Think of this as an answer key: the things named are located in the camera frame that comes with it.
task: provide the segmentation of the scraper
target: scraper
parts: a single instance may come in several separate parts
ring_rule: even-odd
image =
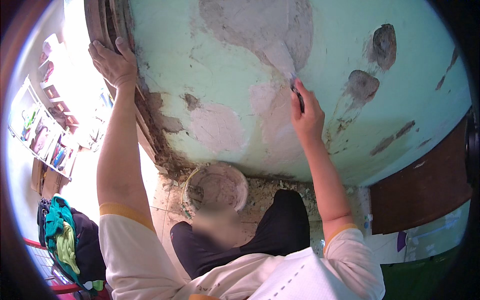
[[[297,94],[300,101],[300,110],[302,113],[304,113],[305,104],[303,103],[303,97],[300,95],[300,92],[294,85],[295,78],[297,78],[297,73],[295,72],[293,59],[288,51],[287,45],[285,45],[284,41],[282,40],[276,40],[264,47],[264,53],[270,63],[288,79],[288,83],[290,83],[290,89]]]

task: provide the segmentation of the shelving unit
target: shelving unit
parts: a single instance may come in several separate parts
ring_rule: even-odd
[[[36,114],[28,131],[24,127],[26,114],[33,114],[34,111]],[[8,128],[36,159],[72,180],[70,175],[80,145],[55,121],[38,98],[28,76],[12,102]],[[32,143],[34,139],[41,139],[40,149],[35,149],[35,143]]]

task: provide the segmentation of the black pants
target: black pants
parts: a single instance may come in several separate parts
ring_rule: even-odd
[[[173,249],[192,279],[215,267],[251,253],[288,255],[310,246],[307,210],[296,191],[278,190],[267,209],[253,239],[247,244],[225,252],[212,252],[199,245],[192,226],[179,222],[170,230]]]

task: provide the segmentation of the hand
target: hand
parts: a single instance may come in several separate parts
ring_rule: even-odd
[[[110,85],[119,88],[122,84],[132,84],[137,81],[137,59],[129,49],[123,38],[115,40],[117,48],[122,55],[105,48],[99,41],[93,41],[88,46],[88,52],[93,60],[93,65],[102,74]]]
[[[311,144],[322,143],[322,131],[324,129],[325,113],[320,108],[315,94],[308,91],[300,79],[295,79],[295,87],[303,97],[305,112],[300,110],[300,101],[297,94],[292,92],[292,124],[297,133],[303,149]]]

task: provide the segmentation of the black bag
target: black bag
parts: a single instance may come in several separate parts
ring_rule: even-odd
[[[38,241],[40,245],[45,247],[45,216],[50,212],[51,199],[42,198],[38,201],[38,209],[36,211],[36,224],[38,225]]]

